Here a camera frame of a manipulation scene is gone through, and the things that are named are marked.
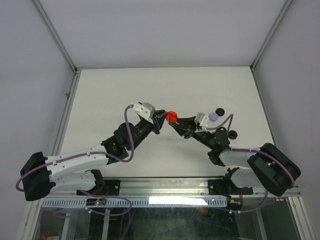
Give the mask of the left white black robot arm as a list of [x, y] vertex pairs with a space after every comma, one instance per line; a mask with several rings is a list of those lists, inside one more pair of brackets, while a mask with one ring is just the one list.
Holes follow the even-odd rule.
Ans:
[[124, 110], [125, 121], [113, 135], [86, 150], [67, 155], [45, 156], [35, 152], [20, 170], [16, 189], [24, 193], [28, 202], [40, 200], [52, 193], [71, 192], [77, 195], [97, 195], [105, 188], [104, 177], [98, 167], [114, 163], [128, 163], [136, 148], [150, 133], [160, 134], [168, 112], [135, 107], [139, 122], [128, 121], [129, 105]]

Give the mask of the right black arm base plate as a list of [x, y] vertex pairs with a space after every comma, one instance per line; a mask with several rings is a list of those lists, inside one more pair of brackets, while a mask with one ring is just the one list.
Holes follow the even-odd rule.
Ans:
[[252, 195], [252, 187], [237, 187], [230, 179], [209, 179], [207, 181], [209, 195], [222, 195], [230, 198], [231, 195]]

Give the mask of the black round charging case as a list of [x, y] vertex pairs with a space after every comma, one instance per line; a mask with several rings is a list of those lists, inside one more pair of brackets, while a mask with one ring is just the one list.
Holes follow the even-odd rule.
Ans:
[[221, 107], [217, 108], [215, 110], [215, 113], [219, 116], [219, 117], [222, 117], [224, 114], [225, 114], [225, 110]]

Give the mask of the red round charging case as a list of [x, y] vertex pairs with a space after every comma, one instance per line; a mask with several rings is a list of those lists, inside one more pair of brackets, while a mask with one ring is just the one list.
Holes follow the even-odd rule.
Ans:
[[175, 111], [168, 111], [165, 119], [168, 123], [175, 124], [178, 120], [178, 114]]

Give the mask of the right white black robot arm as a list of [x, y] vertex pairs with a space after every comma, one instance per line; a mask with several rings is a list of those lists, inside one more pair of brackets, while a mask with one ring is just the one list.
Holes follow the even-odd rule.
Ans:
[[264, 188], [280, 197], [301, 176], [300, 168], [272, 143], [256, 148], [231, 146], [230, 141], [238, 134], [224, 125], [232, 123], [232, 115], [216, 127], [209, 127], [209, 117], [201, 112], [189, 118], [169, 116], [166, 120], [184, 139], [192, 138], [209, 148], [207, 155], [214, 165], [233, 167], [223, 182], [230, 194], [241, 188]]

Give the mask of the purple round charging case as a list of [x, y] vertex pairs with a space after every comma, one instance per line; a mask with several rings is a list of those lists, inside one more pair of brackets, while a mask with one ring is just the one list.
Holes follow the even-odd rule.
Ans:
[[211, 122], [215, 122], [219, 119], [219, 116], [216, 112], [211, 112], [209, 115], [208, 115], [208, 118]]

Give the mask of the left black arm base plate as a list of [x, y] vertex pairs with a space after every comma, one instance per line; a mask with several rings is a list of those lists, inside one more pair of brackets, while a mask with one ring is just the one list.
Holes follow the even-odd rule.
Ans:
[[103, 186], [94, 187], [87, 192], [96, 196], [118, 196], [120, 194], [120, 189], [121, 181], [119, 179], [105, 179]]

